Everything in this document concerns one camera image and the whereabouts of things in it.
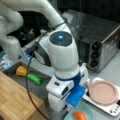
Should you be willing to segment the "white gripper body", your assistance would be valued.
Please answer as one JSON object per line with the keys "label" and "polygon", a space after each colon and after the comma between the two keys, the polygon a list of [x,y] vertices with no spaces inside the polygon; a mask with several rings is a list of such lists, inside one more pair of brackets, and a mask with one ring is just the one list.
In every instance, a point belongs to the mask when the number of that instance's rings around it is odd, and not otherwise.
{"label": "white gripper body", "polygon": [[88,70],[85,64],[79,66],[76,71],[61,72],[61,77],[53,74],[46,86],[51,109],[55,112],[61,112],[66,106],[66,99],[70,95],[70,91],[88,79]]}

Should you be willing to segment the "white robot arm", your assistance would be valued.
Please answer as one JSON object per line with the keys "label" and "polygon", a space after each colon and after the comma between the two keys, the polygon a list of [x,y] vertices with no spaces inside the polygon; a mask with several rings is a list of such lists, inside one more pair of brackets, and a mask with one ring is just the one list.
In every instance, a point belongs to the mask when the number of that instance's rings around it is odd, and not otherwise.
{"label": "white robot arm", "polygon": [[78,64],[78,51],[75,37],[65,20],[48,0],[0,0],[0,44],[5,51],[5,58],[13,63],[19,56],[24,56],[22,48],[14,37],[8,34],[23,25],[20,11],[42,13],[52,25],[45,37],[41,36],[38,48],[42,48],[54,68],[52,79],[47,84],[50,107],[60,112],[66,105],[66,99],[79,84],[88,79],[86,64]]}

